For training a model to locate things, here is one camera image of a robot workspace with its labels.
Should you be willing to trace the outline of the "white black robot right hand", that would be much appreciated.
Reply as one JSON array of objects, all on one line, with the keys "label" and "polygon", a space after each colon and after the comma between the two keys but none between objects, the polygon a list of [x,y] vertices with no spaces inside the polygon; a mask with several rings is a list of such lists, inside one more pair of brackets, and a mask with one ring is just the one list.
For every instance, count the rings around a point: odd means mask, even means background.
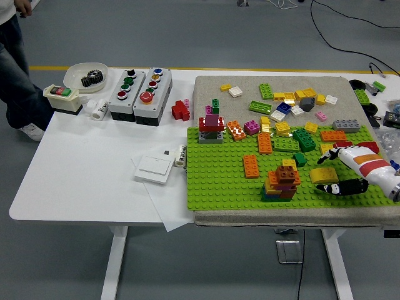
[{"label": "white black robot right hand", "polygon": [[387,198],[399,202],[399,172],[374,151],[364,146],[335,147],[325,152],[317,163],[336,158],[360,178],[335,184],[318,184],[317,189],[337,196],[348,196],[365,193],[368,186],[373,184],[378,185]]}]

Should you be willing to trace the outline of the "person's left hand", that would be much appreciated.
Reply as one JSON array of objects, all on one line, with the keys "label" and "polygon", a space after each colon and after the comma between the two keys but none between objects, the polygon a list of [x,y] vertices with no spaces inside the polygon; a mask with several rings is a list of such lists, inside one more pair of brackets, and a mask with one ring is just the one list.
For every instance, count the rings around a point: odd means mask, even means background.
[{"label": "person's left hand", "polygon": [[27,18],[32,15],[30,0],[15,0],[14,5],[22,18]]}]

